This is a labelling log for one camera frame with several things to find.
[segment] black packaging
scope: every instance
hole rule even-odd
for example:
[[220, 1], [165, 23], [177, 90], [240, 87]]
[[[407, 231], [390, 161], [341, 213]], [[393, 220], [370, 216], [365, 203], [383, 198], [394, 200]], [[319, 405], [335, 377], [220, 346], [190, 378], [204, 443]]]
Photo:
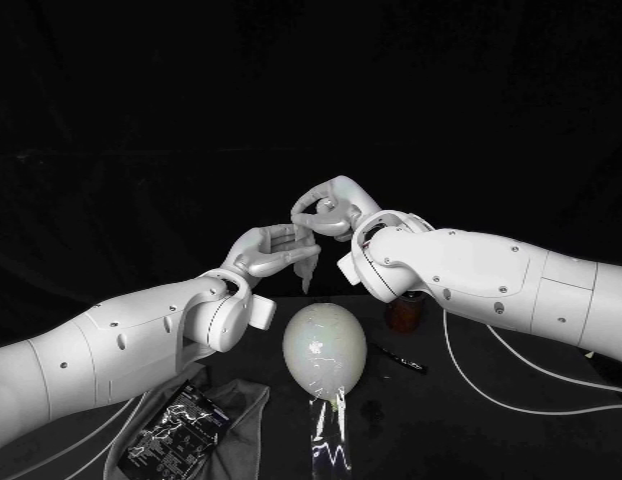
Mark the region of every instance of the black packaging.
[[131, 480], [190, 480], [221, 441], [231, 420], [184, 382], [145, 424], [118, 467]]

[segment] cable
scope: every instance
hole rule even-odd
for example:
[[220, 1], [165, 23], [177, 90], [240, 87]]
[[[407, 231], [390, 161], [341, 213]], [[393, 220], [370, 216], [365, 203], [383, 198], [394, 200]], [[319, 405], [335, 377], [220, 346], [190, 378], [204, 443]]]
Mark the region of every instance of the cable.
[[622, 393], [622, 388], [621, 387], [613, 387], [611, 385], [602, 385], [600, 383], [592, 383], [586, 382], [585, 380], [577, 380], [575, 378], [564, 377], [563, 375], [559, 375], [557, 373], [550, 372], [549, 370], [544, 370], [541, 367], [537, 367], [513, 349], [513, 347], [505, 343], [505, 340], [498, 336], [498, 333], [495, 333], [495, 330], [491, 328], [491, 325], [487, 325], [488, 329], [491, 330], [491, 333], [494, 334], [495, 338], [500, 340], [505, 348], [513, 352], [513, 355], [536, 370], [538, 370], [541, 373], [546, 373], [550, 375], [553, 378], [557, 378], [559, 380], [563, 380], [564, 382], [576, 383], [577, 385], [585, 385], [586, 387], [592, 388], [600, 388], [603, 390], [612, 390], [613, 392], [621, 392]]
[[7, 477], [4, 480], [14, 480], [15, 478], [21, 477], [22, 475], [27, 475], [32, 470], [37, 470], [41, 466], [44, 466], [48, 462], [51, 462], [53, 460], [56, 460], [61, 455], [64, 455], [66, 453], [69, 453], [76, 447], [79, 447], [97, 433], [99, 431], [109, 425], [109, 423], [113, 422], [113, 420], [116, 419], [116, 417], [123, 413], [123, 410], [128, 408], [128, 406], [131, 405], [131, 403], [133, 402], [133, 400], [136, 399], [138, 397], [133, 397], [128, 402], [126, 404], [123, 405], [123, 407], [120, 408], [120, 410], [113, 414], [112, 418], [109, 418], [109, 420], [100, 425], [100, 427], [81, 439], [79, 440], [69, 448], [66, 448], [64, 450], [61, 450], [58, 453], [56, 453], [54, 455], [51, 455], [51, 457], [48, 457], [47, 459], [44, 459], [40, 463], [37, 463], [35, 465], [32, 465], [31, 467], [25, 468], [25, 470], [22, 470], [21, 472], [15, 473], [14, 475], [11, 475], [9, 477]]
[[477, 390], [477, 393], [488, 400], [491, 401], [492, 403], [495, 403], [497, 405], [500, 405], [501, 407], [507, 408], [508, 410], [514, 410], [515, 412], [523, 412], [523, 413], [530, 413], [531, 415], [580, 415], [583, 413], [590, 413], [590, 412], [599, 412], [602, 410], [612, 410], [612, 409], [618, 409], [618, 408], [622, 408], [622, 404], [619, 405], [606, 405], [603, 407], [593, 407], [593, 408], [583, 408], [580, 410], [567, 410], [567, 411], [541, 411], [541, 410], [527, 410], [524, 408], [518, 408], [518, 407], [513, 407], [511, 405], [505, 405], [504, 403], [501, 403], [498, 400], [492, 399], [478, 388], [477, 386], [474, 385], [474, 383], [469, 381], [469, 379], [466, 378], [466, 375], [464, 374], [461, 368], [459, 368], [459, 365], [458, 365], [458, 361], [455, 360], [455, 355], [452, 354], [452, 348], [451, 348], [451, 341], [449, 341], [449, 338], [448, 338], [448, 312], [445, 311], [443, 309], [443, 332], [445, 332], [445, 344], [448, 346], [448, 353], [451, 354], [451, 359], [452, 359], [452, 363], [455, 365], [455, 368], [458, 369], [458, 372], [459, 372], [459, 375], [462, 376], [462, 378], [465, 379], [465, 382], [469, 384], [469, 386], [474, 388], [474, 390]]
[[94, 458], [80, 467], [80, 469], [76, 471], [76, 473], [73, 475], [70, 475], [69, 477], [66, 477], [66, 480], [70, 480], [90, 465], [92, 465], [92, 462], [102, 456], [102, 454], [106, 452], [107, 448], [113, 445], [113, 442], [116, 441], [116, 439], [119, 438], [119, 435], [122, 434], [123, 430], [126, 429], [128, 427], [128, 424], [131, 423], [131, 420], [133, 419], [133, 416], [135, 416], [135, 413], [138, 412], [138, 409], [141, 408], [141, 404], [142, 404], [142, 401], [145, 400], [145, 395], [148, 394], [148, 392], [145, 392], [142, 394], [142, 397], [141, 397], [141, 401], [138, 402], [138, 405], [135, 406], [135, 409], [133, 411], [131, 412], [131, 415], [126, 419], [126, 423], [123, 424], [123, 426], [120, 427], [120, 430], [119, 430], [119, 433], [116, 434], [116, 436], [113, 437], [113, 440], [109, 442], [109, 445], [102, 449], [102, 451], [94, 455]]

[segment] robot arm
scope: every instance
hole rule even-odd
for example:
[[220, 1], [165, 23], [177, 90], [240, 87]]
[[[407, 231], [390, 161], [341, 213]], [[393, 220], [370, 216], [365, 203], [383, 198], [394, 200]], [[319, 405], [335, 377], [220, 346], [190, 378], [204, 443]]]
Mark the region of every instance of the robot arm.
[[[572, 258], [497, 235], [436, 230], [416, 215], [377, 206], [358, 207], [358, 215], [354, 207], [367, 204], [365, 192], [347, 177], [337, 178], [341, 183], [332, 179], [309, 191], [315, 195], [302, 197], [292, 221], [324, 233], [328, 214], [299, 211], [316, 199], [331, 201], [332, 218], [345, 219], [334, 224], [353, 230], [351, 251], [338, 261], [350, 283], [361, 283], [383, 302], [420, 290], [449, 313], [622, 362], [621, 266]], [[342, 214], [347, 204], [353, 209]]]
[[0, 348], [0, 448], [57, 418], [141, 395], [191, 361], [227, 352], [247, 325], [267, 329], [275, 302], [252, 286], [319, 251], [299, 248], [293, 231], [249, 230], [220, 268], [103, 301]]

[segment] robotic hand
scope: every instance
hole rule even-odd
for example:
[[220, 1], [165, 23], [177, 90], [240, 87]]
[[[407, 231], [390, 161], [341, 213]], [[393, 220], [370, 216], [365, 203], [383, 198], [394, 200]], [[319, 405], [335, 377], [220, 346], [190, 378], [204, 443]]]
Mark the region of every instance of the robotic hand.
[[250, 229], [221, 267], [97, 303], [43, 335], [0, 348], [0, 448], [45, 423], [136, 397], [185, 365], [267, 329], [262, 277], [319, 252], [293, 225]]
[[[301, 214], [321, 200], [315, 215]], [[347, 177], [312, 188], [292, 222], [350, 241], [337, 262], [353, 285], [390, 302], [423, 291], [443, 310], [622, 361], [622, 267], [514, 239], [445, 228], [380, 210]]]

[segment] bottle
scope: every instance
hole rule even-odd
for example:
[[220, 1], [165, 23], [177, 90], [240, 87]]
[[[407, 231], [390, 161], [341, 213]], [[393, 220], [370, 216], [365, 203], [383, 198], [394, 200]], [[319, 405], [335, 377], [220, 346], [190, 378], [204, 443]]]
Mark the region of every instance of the bottle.
[[386, 324], [390, 330], [412, 333], [419, 326], [425, 292], [404, 292], [386, 306]]

